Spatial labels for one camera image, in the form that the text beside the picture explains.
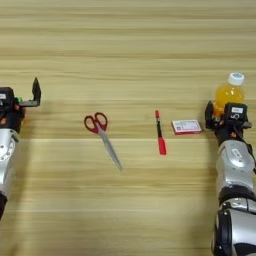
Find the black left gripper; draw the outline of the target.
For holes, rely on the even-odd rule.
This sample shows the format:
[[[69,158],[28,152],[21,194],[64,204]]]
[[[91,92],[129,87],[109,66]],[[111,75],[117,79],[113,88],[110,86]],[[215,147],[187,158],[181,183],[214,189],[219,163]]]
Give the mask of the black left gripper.
[[[0,101],[0,129],[12,129],[17,133],[21,130],[21,123],[25,117],[25,111],[21,107],[38,107],[41,103],[41,88],[37,78],[32,86],[33,99],[21,101],[18,104],[6,105]]]

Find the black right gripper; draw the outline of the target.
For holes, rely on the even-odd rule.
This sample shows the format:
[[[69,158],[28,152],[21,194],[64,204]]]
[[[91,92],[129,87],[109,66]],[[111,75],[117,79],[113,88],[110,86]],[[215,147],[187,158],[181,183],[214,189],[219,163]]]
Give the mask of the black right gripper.
[[[243,131],[250,129],[252,124],[250,122],[225,123],[223,121],[223,115],[214,115],[214,104],[212,101],[209,101],[205,109],[205,127],[214,130],[218,145],[221,145],[228,140],[244,142]]]

